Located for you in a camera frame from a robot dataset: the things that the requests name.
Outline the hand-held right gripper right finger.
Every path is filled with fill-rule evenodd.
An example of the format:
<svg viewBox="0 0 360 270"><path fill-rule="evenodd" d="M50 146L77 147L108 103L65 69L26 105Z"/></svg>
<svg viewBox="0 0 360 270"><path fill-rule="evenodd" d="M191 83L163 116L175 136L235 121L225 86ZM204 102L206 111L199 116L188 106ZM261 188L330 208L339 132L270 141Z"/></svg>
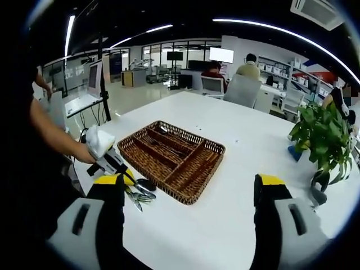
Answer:
<svg viewBox="0 0 360 270"><path fill-rule="evenodd" d="M278 177L255 175L254 208L251 269L307 269L327 245L316 213Z"/></svg>

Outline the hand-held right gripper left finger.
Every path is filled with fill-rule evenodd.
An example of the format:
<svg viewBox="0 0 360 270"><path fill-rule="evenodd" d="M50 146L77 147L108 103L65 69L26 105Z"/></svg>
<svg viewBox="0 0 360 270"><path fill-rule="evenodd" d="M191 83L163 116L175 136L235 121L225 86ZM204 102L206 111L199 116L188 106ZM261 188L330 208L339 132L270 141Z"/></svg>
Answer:
<svg viewBox="0 0 360 270"><path fill-rule="evenodd" d="M48 245L72 269L121 269L128 173L103 175L58 218Z"/></svg>

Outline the person's left hand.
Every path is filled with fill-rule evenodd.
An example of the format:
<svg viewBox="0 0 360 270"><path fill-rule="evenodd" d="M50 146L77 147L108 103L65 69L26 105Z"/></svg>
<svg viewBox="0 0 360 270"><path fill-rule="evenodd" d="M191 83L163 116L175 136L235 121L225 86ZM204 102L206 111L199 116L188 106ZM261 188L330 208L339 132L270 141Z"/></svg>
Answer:
<svg viewBox="0 0 360 270"><path fill-rule="evenodd" d="M95 159L88 151L88 147L85 143L81 143L81 142L75 143L75 150L73 153L73 157L75 157L78 161L86 164L95 163Z"/></svg>

